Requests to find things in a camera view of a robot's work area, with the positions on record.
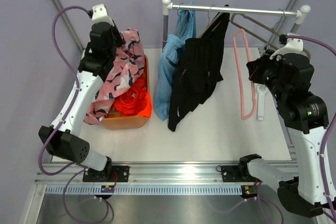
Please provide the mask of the pink patterned shorts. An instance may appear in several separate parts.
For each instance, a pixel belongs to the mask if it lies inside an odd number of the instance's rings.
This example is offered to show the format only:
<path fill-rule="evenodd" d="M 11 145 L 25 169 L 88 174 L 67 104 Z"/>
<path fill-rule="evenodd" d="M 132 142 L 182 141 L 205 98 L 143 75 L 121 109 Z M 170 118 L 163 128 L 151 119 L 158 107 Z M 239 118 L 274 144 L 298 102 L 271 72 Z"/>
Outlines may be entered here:
<path fill-rule="evenodd" d="M 145 55 L 139 32 L 129 28 L 120 35 L 125 43 L 117 48 L 114 66 L 89 105 L 84 118 L 87 124 L 100 124 L 116 98 L 126 93 L 144 72 Z"/>

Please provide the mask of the black shorts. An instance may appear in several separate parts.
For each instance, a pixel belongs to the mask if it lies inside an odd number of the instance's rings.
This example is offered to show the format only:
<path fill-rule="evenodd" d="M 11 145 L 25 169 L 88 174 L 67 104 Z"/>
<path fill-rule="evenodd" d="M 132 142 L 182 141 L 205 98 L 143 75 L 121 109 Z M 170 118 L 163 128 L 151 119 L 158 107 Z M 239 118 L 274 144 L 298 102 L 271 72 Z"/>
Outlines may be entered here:
<path fill-rule="evenodd" d="M 213 94 L 223 80 L 221 66 L 229 13 L 223 13 L 219 26 L 206 38 L 190 38 L 178 63 L 170 99 L 168 129 L 176 131 L 185 116 Z"/>

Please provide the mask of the black shorts hanger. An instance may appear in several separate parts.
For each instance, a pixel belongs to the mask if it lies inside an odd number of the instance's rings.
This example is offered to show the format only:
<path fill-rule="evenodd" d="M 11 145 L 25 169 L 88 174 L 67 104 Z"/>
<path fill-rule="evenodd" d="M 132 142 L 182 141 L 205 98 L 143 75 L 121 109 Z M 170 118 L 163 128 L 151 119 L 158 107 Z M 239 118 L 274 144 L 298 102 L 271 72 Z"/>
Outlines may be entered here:
<path fill-rule="evenodd" d="M 222 21 L 222 12 L 218 12 L 212 20 L 208 19 L 208 25 L 206 28 L 202 31 L 202 33 L 198 36 L 198 38 L 206 38 L 210 35 L 211 32 L 213 32 L 221 23 Z"/>

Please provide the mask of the orange shorts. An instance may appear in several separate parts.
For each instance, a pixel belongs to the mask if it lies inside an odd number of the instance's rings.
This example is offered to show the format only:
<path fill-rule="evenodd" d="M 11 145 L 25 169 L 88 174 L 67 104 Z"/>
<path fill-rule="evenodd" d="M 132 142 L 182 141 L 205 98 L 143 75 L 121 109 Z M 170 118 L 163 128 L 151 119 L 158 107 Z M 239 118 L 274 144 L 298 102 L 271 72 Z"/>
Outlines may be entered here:
<path fill-rule="evenodd" d="M 117 97 L 113 110 L 121 113 L 121 116 L 140 116 L 150 118 L 152 115 L 152 101 L 148 91 L 147 78 L 142 74 L 129 90 Z"/>

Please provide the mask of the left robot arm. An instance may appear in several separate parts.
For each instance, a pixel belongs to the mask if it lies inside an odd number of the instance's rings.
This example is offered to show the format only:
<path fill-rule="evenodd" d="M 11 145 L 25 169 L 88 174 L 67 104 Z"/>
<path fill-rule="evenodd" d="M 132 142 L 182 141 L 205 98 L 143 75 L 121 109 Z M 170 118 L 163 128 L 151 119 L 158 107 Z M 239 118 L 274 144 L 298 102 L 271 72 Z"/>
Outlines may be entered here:
<path fill-rule="evenodd" d="M 103 182 L 113 174 L 108 158 L 91 150 L 90 144 L 79 135 L 89 105 L 112 70 L 116 50 L 123 42 L 114 22 L 99 21 L 92 25 L 90 41 L 66 103 L 51 125 L 42 126 L 38 132 L 42 152 L 90 168 Z"/>

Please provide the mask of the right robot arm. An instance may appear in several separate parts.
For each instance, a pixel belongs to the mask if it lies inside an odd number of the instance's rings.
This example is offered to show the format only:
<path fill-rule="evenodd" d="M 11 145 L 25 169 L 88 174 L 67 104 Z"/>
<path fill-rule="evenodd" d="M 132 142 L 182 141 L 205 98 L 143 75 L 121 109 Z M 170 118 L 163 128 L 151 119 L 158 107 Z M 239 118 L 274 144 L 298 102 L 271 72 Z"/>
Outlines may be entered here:
<path fill-rule="evenodd" d="M 298 176 L 285 175 L 258 154 L 239 159 L 238 176 L 265 183 L 292 214 L 308 218 L 322 215 L 324 208 L 335 206 L 335 186 L 328 168 L 324 176 L 321 174 L 320 161 L 328 155 L 320 148 L 329 119 L 325 102 L 309 90 L 313 65 L 305 55 L 281 55 L 268 49 L 246 66 L 249 80 L 265 85 L 276 100 L 277 111 L 295 147 Z"/>

